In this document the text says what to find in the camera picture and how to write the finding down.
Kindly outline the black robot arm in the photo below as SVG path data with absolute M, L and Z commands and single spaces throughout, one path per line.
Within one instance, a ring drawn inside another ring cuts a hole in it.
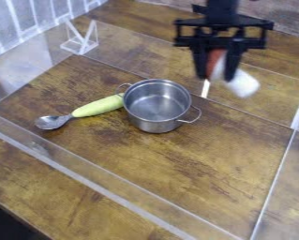
M 175 26 L 175 47 L 191 50 L 195 74 L 199 79 L 209 76 L 210 53 L 226 52 L 225 80 L 234 78 L 242 55 L 249 49 L 265 49 L 267 31 L 274 22 L 238 13 L 239 0 L 207 0 L 207 5 L 191 5 L 199 19 L 178 19 Z

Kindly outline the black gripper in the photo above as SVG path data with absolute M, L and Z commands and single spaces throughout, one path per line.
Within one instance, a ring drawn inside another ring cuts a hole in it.
M 206 18 L 174 21 L 176 47 L 190 47 L 195 74 L 207 78 L 210 48 L 227 49 L 225 79 L 230 82 L 247 49 L 265 49 L 267 29 L 261 27 L 226 27 L 207 24 Z

